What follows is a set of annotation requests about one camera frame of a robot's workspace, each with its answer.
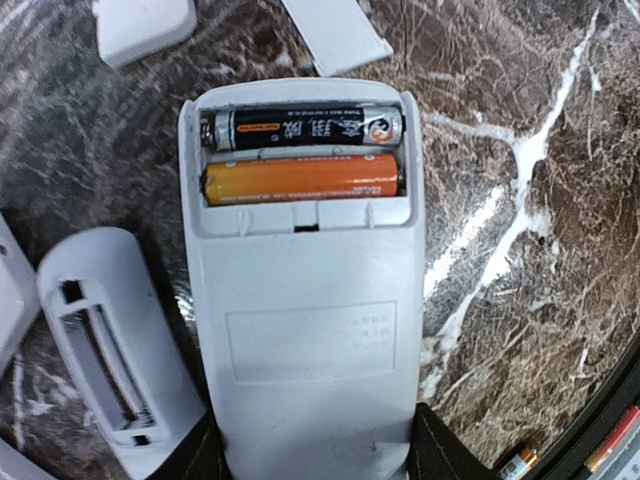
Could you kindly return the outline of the wide white remote control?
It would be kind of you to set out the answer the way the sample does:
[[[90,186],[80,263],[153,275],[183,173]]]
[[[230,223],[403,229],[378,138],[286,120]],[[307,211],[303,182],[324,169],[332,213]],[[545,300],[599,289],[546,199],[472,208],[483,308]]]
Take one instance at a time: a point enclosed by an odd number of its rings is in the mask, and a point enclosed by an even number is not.
[[[1,217],[1,376],[40,312],[36,273]]]

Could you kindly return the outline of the white wide remote battery cover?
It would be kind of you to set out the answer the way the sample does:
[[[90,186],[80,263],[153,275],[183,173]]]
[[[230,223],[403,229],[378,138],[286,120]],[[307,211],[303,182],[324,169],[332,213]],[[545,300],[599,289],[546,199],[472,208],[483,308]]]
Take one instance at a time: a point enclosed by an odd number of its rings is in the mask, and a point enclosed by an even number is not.
[[[197,25],[192,0],[94,1],[100,58],[119,68],[187,39]]]

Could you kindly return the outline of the white remote with battery bay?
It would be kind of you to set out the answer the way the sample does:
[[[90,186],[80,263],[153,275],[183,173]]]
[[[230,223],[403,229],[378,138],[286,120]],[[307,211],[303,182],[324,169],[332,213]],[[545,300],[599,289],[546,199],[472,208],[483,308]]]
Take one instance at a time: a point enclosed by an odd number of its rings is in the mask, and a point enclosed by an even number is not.
[[[36,274],[49,328],[81,397],[131,479],[147,479],[204,417],[142,250],[117,227],[71,235]]]

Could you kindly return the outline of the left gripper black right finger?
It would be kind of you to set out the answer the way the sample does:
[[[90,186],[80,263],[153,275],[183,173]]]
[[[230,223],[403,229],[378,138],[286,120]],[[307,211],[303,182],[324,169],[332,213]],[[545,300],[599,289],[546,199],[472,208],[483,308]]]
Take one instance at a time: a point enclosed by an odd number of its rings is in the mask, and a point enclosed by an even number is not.
[[[415,480],[495,480],[426,404],[418,403],[412,424],[407,471]]]

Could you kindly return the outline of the small white remote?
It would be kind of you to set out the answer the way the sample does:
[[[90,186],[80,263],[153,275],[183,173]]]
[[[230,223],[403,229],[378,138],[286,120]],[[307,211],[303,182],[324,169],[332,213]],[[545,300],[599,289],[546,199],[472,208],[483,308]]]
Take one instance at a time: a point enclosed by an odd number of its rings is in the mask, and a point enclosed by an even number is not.
[[[204,111],[398,107],[396,146],[216,151]],[[400,479],[416,410],[425,207],[419,109],[379,82],[290,78],[212,89],[183,105],[179,169],[200,352],[235,479]],[[210,207],[211,163],[392,154],[393,197]]]

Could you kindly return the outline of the black AAA battery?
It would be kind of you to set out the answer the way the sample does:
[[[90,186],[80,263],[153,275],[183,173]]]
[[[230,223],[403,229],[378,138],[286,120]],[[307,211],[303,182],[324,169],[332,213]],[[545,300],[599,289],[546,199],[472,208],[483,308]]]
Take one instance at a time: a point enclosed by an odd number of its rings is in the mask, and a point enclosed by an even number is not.
[[[405,120],[396,106],[313,104],[204,111],[201,145],[240,151],[315,145],[396,146]]]

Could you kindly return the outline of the orange batteries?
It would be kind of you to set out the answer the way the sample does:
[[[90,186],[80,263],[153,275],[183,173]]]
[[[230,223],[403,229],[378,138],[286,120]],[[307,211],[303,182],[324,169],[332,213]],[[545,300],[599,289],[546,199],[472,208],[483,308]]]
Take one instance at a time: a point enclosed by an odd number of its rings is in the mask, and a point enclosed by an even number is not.
[[[402,180],[392,154],[289,157],[211,163],[202,193],[210,207],[393,197]]]

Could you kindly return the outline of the white slim remote battery cover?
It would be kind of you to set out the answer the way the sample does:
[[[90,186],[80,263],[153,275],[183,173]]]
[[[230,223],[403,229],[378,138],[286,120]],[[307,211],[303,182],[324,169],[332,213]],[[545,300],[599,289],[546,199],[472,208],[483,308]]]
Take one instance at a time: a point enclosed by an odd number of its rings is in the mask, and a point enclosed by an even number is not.
[[[283,0],[321,77],[334,77],[393,55],[357,1]]]

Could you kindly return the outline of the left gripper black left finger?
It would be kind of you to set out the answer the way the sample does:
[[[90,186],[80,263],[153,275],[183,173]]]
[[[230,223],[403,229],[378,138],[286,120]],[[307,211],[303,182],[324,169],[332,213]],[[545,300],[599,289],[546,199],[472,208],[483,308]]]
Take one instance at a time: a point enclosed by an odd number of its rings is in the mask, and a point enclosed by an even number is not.
[[[151,480],[219,480],[225,478],[225,458],[214,415],[208,412],[189,432]]]

